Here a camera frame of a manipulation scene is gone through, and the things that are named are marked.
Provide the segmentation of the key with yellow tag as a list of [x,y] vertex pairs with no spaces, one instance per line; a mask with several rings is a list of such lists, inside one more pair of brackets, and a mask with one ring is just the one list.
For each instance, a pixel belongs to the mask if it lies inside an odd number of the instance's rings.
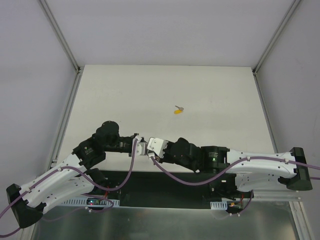
[[175,107],[176,107],[176,110],[173,112],[175,115],[181,114],[184,111],[183,107],[180,107],[177,105]]

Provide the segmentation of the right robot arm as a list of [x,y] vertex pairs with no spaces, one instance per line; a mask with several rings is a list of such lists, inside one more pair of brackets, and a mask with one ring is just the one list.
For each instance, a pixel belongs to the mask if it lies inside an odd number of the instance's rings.
[[[313,189],[311,177],[302,148],[294,147],[281,153],[250,153],[221,146],[196,146],[184,138],[176,142],[155,138],[148,150],[153,163],[175,181],[192,187],[219,182],[228,175],[233,178],[225,184],[225,192],[237,197],[242,192],[269,190],[285,186],[291,191]],[[176,164],[195,174],[209,174],[202,181],[186,181],[165,170],[161,164]]]

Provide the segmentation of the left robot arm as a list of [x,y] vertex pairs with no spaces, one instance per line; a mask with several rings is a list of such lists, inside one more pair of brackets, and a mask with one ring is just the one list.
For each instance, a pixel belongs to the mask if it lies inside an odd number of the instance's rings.
[[8,207],[18,226],[21,229],[32,226],[50,209],[74,196],[120,190],[129,180],[133,167],[129,168],[121,184],[108,187],[104,175],[95,165],[106,159],[107,152],[128,153],[134,159],[141,140],[138,134],[121,137],[119,125],[114,121],[106,121],[60,164],[29,183],[10,185],[6,189]]

